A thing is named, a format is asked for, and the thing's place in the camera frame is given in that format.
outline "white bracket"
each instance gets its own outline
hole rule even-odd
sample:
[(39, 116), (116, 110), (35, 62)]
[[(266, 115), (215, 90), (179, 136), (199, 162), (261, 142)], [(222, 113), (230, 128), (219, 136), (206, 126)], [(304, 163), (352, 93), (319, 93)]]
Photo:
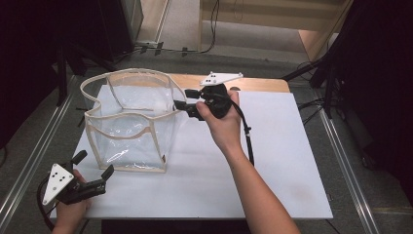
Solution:
[(49, 175), (48, 186), (46, 187), (43, 205), (51, 203), (57, 194), (74, 178), (74, 176), (59, 164), (52, 165)]
[(210, 74), (203, 81), (201, 81), (201, 86), (215, 86), (215, 85), (223, 84), (227, 81), (236, 80), (242, 77), (244, 76), (241, 72), (236, 74), (236, 73), (213, 73), (211, 71)]

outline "person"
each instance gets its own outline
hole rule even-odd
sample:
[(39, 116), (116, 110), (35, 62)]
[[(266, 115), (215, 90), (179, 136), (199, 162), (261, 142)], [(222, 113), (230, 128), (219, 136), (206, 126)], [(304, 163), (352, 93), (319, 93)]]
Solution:
[[(240, 103), (238, 92), (228, 91), (228, 95), (236, 104)], [(228, 162), (251, 233), (300, 233), (280, 200), (246, 158), (241, 146), (241, 117), (235, 108), (216, 119), (203, 102), (196, 106)], [(70, 206), (59, 204), (53, 233), (73, 233), (89, 205), (89, 201)]]

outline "gray carpet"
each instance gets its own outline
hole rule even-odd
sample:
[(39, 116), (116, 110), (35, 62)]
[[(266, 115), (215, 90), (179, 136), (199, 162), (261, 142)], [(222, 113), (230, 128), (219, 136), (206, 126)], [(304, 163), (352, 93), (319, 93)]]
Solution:
[[(297, 64), (275, 62), (249, 58), (228, 58), (211, 55), (188, 55), (185, 58), (178, 53), (162, 53), (154, 56), (153, 51), (146, 54), (134, 54), (117, 64), (119, 69), (142, 67), (168, 73), (209, 74), (214, 72), (242, 72), (246, 77), (278, 78), (296, 69)], [(101, 68), (90, 68), (87, 77), (105, 72)], [(79, 77), (78, 85), (85, 79)], [(313, 100), (313, 90), (309, 88), (303, 78), (290, 82), (290, 90), (294, 93), (297, 102)], [(78, 128), (83, 111), (76, 107), (85, 107), (84, 99), (75, 89), (74, 99), (58, 127), (56, 134), (46, 151), (44, 158), (31, 180), (27, 190), (21, 198), (6, 233), (48, 233), (35, 202), (35, 193), (41, 179), (46, 176), (50, 166), (55, 162), (64, 162), (71, 158), (83, 131), (83, 125)], [(56, 109), (57, 92), (53, 92), (37, 108), (37, 110), (21, 126), (7, 145), (9, 158), (0, 169), (2, 183), (0, 197), (3, 200), (14, 185), (19, 172), (24, 167), (37, 140), (46, 127), (50, 116)], [(310, 116), (316, 107), (304, 109), (303, 118)], [(357, 173), (372, 208), (399, 208), (409, 207), (397, 181), (386, 172), (369, 171), (360, 162), (360, 152), (354, 143), (346, 124), (336, 115), (334, 117), (340, 138), (346, 147), (350, 160)], [(363, 233), (364, 229), (359, 220), (354, 201), (349, 193), (346, 181), (343, 178), (336, 156), (331, 147), (328, 135), (322, 121), (316, 115), (306, 125), (307, 135), (312, 146), (319, 173), (325, 192), (332, 198), (330, 206), (334, 218), (330, 222), (340, 233)], [(413, 224), (411, 215), (406, 214), (375, 214), (382, 233), (412, 233)], [(296, 220), (302, 233), (336, 233), (326, 220)], [(100, 221), (92, 220), (85, 233), (100, 233)]]

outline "transparent bag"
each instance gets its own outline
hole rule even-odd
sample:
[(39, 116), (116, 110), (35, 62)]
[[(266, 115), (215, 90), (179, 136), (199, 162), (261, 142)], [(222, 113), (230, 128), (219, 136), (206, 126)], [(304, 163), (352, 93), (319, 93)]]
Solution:
[(181, 124), (182, 89), (162, 72), (126, 69), (84, 81), (86, 133), (101, 169), (160, 172)]

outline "white tabletop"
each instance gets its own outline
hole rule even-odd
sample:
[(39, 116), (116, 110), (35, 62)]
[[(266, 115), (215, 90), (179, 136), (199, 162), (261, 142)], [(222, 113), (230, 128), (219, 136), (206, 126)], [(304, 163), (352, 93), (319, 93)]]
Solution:
[[(252, 128), (255, 168), (293, 218), (332, 218), (313, 152), (293, 94), (240, 92)], [(242, 135), (245, 153), (246, 143)], [(86, 180), (100, 178), (86, 134), (76, 152)], [(179, 129), (165, 174), (118, 172), (94, 197), (89, 218), (243, 218), (228, 164), (206, 122), (187, 118)]]

